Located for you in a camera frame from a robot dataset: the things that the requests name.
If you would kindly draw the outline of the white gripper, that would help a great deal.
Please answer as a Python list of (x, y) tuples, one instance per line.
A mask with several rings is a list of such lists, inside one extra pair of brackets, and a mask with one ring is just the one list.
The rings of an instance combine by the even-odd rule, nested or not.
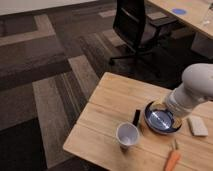
[(204, 102), (204, 98), (187, 89), (183, 84), (172, 90), (162, 101), (155, 101), (152, 104), (153, 110), (168, 110), (176, 116), (172, 127), (179, 129), (183, 117), (189, 115), (198, 105)]

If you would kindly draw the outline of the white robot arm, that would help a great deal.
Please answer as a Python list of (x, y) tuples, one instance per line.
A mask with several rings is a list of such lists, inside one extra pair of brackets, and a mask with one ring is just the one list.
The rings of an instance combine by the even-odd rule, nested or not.
[(183, 71), (181, 79), (178, 87), (154, 101), (151, 108), (169, 110), (175, 118), (184, 118), (198, 105), (213, 101), (213, 64), (192, 64)]

